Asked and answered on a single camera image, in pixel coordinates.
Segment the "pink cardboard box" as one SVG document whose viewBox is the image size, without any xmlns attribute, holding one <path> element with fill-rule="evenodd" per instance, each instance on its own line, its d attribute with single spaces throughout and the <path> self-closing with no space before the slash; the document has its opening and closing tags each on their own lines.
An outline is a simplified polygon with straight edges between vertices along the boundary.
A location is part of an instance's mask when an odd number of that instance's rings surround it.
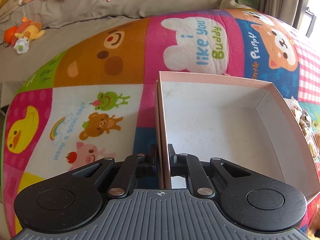
<svg viewBox="0 0 320 240">
<path fill-rule="evenodd" d="M 299 189 L 308 201 L 319 178 L 303 132 L 274 84 L 239 77 L 160 72 L 156 84 L 160 185 L 170 177 L 168 145 L 201 161 L 218 157 Z"/>
</svg>

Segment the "colourful cartoon play mat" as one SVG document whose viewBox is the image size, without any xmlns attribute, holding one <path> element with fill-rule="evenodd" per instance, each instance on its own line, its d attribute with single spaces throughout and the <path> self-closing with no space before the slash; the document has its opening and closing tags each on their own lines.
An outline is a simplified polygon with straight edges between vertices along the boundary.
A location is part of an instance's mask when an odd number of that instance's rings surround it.
<svg viewBox="0 0 320 240">
<path fill-rule="evenodd" d="M 319 119 L 319 55 L 296 29 L 251 10 L 179 12 L 107 28 L 48 61 L 18 90 L 5 122 L 5 228 L 29 185 L 103 157 L 123 161 L 158 143 L 160 72 L 274 84 Z"/>
</svg>

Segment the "snack pile beside box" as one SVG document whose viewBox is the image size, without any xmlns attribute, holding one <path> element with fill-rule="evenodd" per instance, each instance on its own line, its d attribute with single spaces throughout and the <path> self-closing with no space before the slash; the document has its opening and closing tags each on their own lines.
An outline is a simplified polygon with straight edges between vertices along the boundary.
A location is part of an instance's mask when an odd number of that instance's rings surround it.
<svg viewBox="0 0 320 240">
<path fill-rule="evenodd" d="M 304 134 L 314 163 L 319 164 L 319 119 L 317 122 L 313 120 L 294 97 L 285 101 Z"/>
</svg>

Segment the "orange yellow plush toy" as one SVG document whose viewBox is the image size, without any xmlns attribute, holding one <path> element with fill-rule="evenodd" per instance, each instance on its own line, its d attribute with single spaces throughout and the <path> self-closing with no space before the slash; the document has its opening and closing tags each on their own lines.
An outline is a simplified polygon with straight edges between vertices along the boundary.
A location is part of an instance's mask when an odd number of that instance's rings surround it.
<svg viewBox="0 0 320 240">
<path fill-rule="evenodd" d="M 29 50 L 33 40 L 41 38 L 45 34 L 40 22 L 22 18 L 22 24 L 7 29 L 3 36 L 3 42 L 7 46 L 12 46 L 18 55 L 24 54 Z"/>
</svg>

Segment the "beige bed pillow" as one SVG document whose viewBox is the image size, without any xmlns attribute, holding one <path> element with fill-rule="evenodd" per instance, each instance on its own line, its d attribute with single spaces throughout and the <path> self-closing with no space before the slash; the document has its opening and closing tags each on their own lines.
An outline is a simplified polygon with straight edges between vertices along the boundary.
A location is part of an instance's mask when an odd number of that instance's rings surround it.
<svg viewBox="0 0 320 240">
<path fill-rule="evenodd" d="M 75 22 L 107 16 L 142 18 L 172 12 L 242 8 L 235 0 L 34 0 L 15 9 L 1 22 L 1 32 L 26 17 L 44 28 L 60 28 Z"/>
</svg>

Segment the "green box by wall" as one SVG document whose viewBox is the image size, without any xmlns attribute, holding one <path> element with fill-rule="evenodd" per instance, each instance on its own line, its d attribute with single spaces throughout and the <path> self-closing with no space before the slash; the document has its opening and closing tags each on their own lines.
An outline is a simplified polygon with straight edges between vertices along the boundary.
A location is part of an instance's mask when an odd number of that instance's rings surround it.
<svg viewBox="0 0 320 240">
<path fill-rule="evenodd" d="M 259 3 L 257 3 L 255 0 L 236 0 L 237 3 L 251 7 L 255 10 L 259 9 Z"/>
</svg>

